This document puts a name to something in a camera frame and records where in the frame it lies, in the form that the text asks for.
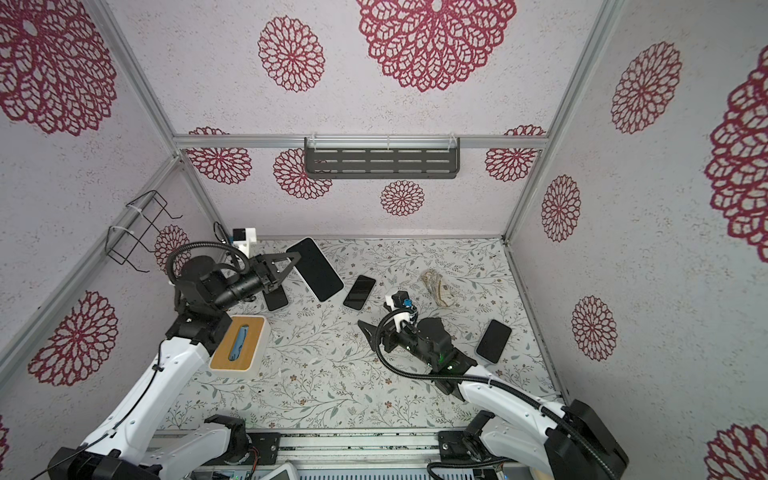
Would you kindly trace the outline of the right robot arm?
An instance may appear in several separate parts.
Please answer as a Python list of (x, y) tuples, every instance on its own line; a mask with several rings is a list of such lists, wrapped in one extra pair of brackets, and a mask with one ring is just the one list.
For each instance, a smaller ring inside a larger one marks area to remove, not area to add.
[(619, 479), (629, 457), (597, 412), (587, 403), (547, 401), (489, 372), (452, 343), (441, 319), (398, 324), (390, 315), (378, 324), (358, 324), (382, 365), (400, 347), (429, 367), (410, 379), (479, 408), (464, 432), (464, 448), (476, 463), (521, 463), (553, 479)]

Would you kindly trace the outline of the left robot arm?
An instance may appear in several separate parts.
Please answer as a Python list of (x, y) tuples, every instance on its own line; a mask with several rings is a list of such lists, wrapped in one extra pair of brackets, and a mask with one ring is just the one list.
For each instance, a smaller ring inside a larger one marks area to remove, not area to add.
[(177, 317), (149, 367), (113, 412), (76, 448), (60, 448), (45, 474), (52, 479), (181, 479), (211, 460), (238, 464), (251, 441), (241, 420), (215, 416), (146, 456), (161, 420), (183, 387), (224, 340), (233, 306), (279, 287), (299, 263), (296, 252), (248, 257), (220, 242), (182, 245), (167, 257)]

